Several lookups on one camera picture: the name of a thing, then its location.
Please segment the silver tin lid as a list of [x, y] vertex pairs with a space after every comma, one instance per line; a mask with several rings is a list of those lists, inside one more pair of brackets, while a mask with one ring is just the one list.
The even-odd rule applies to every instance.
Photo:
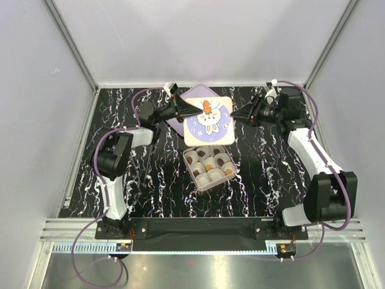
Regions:
[[188, 98], [186, 102], [202, 111], [183, 121], [183, 138], [187, 146], [231, 145], [235, 142], [230, 97]]

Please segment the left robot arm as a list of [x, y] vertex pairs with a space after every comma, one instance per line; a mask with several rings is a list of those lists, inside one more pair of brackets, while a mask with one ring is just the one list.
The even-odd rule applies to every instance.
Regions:
[[130, 230], [128, 208], [123, 196], [123, 175], [128, 168], [131, 150], [157, 142], [157, 124], [170, 119], [182, 123], [184, 119], [201, 114], [203, 110], [173, 94], [169, 102], [156, 108], [151, 102], [139, 106], [138, 128], [107, 129], [91, 155], [91, 167], [97, 176], [103, 197], [103, 213], [96, 221], [102, 229], [116, 238], [124, 238]]

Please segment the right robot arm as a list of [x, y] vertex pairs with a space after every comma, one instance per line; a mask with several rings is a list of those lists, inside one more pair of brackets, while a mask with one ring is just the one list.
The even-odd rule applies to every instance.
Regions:
[[299, 95], [279, 93], [278, 99], [275, 103], [272, 92], [260, 92], [232, 113], [236, 121], [245, 125], [275, 124], [311, 178], [303, 203], [277, 213], [273, 231], [278, 238], [284, 239], [302, 226], [343, 220], [338, 227], [341, 231], [354, 214], [357, 176], [354, 172], [344, 171], [326, 154], [310, 123], [301, 115]]

